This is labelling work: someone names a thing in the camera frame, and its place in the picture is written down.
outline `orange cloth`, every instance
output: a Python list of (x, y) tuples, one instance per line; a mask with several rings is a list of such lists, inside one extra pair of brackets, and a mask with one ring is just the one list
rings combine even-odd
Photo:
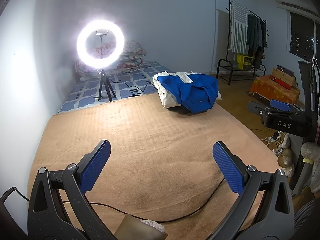
[(257, 77), (249, 94), (257, 93), (268, 100), (278, 100), (285, 103), (296, 104), (299, 99), (300, 89), (292, 87), (290, 90), (270, 79), (270, 76)]

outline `metal bolt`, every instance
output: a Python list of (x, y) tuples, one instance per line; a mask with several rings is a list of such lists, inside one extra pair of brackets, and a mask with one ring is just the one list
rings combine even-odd
[(253, 165), (247, 166), (247, 169), (248, 169), (248, 171), (256, 171), (257, 170), (257, 168)]
[(42, 173), (45, 173), (47, 169), (45, 167), (42, 167), (39, 169), (39, 173), (42, 174)]
[(281, 170), (281, 169), (278, 169), (278, 170), (277, 170), (277, 173), (280, 174), (281, 176), (283, 176), (283, 175), (285, 174), (284, 171)]
[(76, 169), (76, 167), (77, 167), (77, 165), (74, 164), (74, 163), (72, 163), (72, 164), (70, 164), (70, 165), (68, 166), (68, 170), (69, 170), (69, 171), (73, 171), (73, 170)]

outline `blue garment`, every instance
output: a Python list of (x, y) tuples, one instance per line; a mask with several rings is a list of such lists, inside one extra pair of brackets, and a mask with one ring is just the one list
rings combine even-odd
[(193, 114), (211, 109), (218, 97), (218, 80), (209, 75), (190, 74), (192, 83), (185, 83), (178, 76), (158, 76), (161, 85), (170, 91), (177, 103)]

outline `illuminated ring light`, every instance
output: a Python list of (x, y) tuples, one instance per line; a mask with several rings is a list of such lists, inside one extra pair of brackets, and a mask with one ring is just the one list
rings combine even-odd
[[(112, 31), (114, 33), (116, 37), (116, 49), (109, 57), (96, 59), (87, 53), (85, 42), (92, 32), (102, 29)], [(114, 23), (105, 20), (97, 20), (89, 23), (79, 34), (77, 41), (77, 51), (80, 59), (88, 66), (95, 68), (105, 68), (115, 62), (122, 53), (123, 47), (124, 36), (120, 28)]]

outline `white garment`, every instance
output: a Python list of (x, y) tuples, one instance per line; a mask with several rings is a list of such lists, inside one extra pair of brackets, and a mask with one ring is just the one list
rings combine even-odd
[[(193, 81), (188, 77), (188, 75), (191, 74), (201, 74), (201, 73), (196, 73), (196, 72), (177, 72), (177, 73), (168, 73), (167, 71), (162, 72), (162, 73), (158, 73), (156, 75), (153, 76), (153, 83), (156, 87), (156, 89), (158, 90), (159, 93), (159, 97), (160, 100), (162, 102), (162, 106), (164, 108), (169, 108), (169, 107), (174, 107), (174, 106), (181, 106), (180, 104), (177, 103), (177, 99), (175, 98), (175, 96), (168, 91), (167, 89), (165, 89), (160, 81), (157, 80), (158, 76), (179, 76), (181, 78), (181, 80), (185, 83), (192, 83)], [(220, 92), (218, 93), (218, 97), (217, 100), (221, 100), (221, 95)]]
[(229, 49), (236, 53), (245, 54), (248, 35), (248, 10), (236, 1), (231, 0), (230, 16)]

